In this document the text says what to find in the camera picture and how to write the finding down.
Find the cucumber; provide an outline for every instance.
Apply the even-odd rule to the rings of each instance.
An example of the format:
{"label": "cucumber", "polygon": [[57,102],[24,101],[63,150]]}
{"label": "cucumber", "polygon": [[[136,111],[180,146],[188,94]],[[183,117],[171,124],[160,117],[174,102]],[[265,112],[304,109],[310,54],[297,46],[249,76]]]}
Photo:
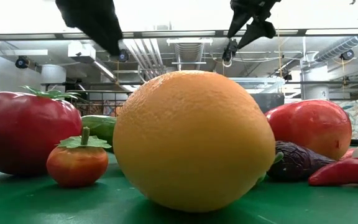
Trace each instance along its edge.
{"label": "cucumber", "polygon": [[88,115],[82,118],[82,127],[90,128],[90,136],[97,136],[99,139],[106,140],[112,146],[112,133],[116,125],[117,118],[103,115]]}

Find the tomato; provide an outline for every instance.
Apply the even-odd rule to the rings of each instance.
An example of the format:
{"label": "tomato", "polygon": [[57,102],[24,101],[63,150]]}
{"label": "tomato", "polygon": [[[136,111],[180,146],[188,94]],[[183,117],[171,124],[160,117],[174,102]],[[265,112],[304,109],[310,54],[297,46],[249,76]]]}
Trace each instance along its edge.
{"label": "tomato", "polygon": [[60,142],[47,161],[49,175],[61,187],[85,187],[97,181],[106,171],[109,157],[103,148],[107,141],[90,137],[90,129],[83,128],[82,136]]}
{"label": "tomato", "polygon": [[50,152],[81,128],[80,112],[67,101],[41,92],[0,92],[0,172],[46,174]]}
{"label": "tomato", "polygon": [[339,160],[350,146],[352,124],[346,112],[327,100],[281,105],[266,113],[276,141],[289,141]]}

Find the ceiling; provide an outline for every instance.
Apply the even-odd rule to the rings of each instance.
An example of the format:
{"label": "ceiling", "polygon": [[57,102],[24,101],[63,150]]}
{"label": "ceiling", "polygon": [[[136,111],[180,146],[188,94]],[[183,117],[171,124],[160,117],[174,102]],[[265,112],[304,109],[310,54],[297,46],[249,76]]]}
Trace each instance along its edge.
{"label": "ceiling", "polygon": [[[275,37],[273,39],[261,38],[241,49],[235,56],[230,67],[223,67],[221,57],[225,46],[226,38],[212,38],[212,43],[203,44],[200,70],[216,71],[227,77],[271,77],[280,75],[275,71],[281,65],[293,60],[302,58],[305,48],[306,53],[315,53],[329,47],[335,41],[344,37]],[[168,44],[166,38],[156,39],[163,61],[163,65],[170,70],[177,70],[175,55],[175,44]],[[67,69],[67,77],[81,78],[83,82],[100,82],[101,72],[93,65],[78,63],[68,57],[68,44],[71,40],[43,40],[43,41],[6,41],[1,42],[0,50],[48,50],[47,55],[31,55],[29,59],[39,65],[55,64],[62,65]],[[123,70],[137,70],[138,63],[130,54],[126,63],[117,63],[115,58],[109,55],[98,45],[89,40],[82,40],[82,43],[91,43],[96,49],[97,58],[102,61],[110,71],[119,75],[119,80],[127,82],[138,82],[139,77],[135,73],[119,73]],[[278,51],[282,53],[279,60]],[[344,65],[339,58],[328,61],[329,79],[341,80],[346,75],[350,80],[358,80],[358,46],[353,48],[355,59],[345,62]],[[3,56],[9,60],[16,61],[17,56]],[[299,70],[300,66],[294,66],[291,70]],[[341,85],[331,85],[332,89],[341,88]],[[347,91],[358,93],[358,85],[351,84]]]}

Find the orange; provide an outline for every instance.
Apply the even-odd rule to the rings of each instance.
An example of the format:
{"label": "orange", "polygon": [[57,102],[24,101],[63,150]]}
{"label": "orange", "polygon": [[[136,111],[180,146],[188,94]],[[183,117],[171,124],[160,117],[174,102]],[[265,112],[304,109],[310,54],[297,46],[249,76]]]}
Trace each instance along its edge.
{"label": "orange", "polygon": [[113,136],[129,181],[185,212],[239,199],[275,157],[273,132],[254,99],[211,72],[172,72],[145,83],[122,107]]}

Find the tomato stem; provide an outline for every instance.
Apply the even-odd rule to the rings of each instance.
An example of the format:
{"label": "tomato stem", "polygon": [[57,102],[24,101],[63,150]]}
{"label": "tomato stem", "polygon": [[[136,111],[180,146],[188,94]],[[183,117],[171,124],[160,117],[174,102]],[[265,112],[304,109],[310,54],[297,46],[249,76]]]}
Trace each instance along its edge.
{"label": "tomato stem", "polygon": [[84,127],[82,129],[82,135],[81,135],[81,145],[82,146],[88,145],[88,139],[90,138],[90,132],[91,132],[91,130],[88,127]]}

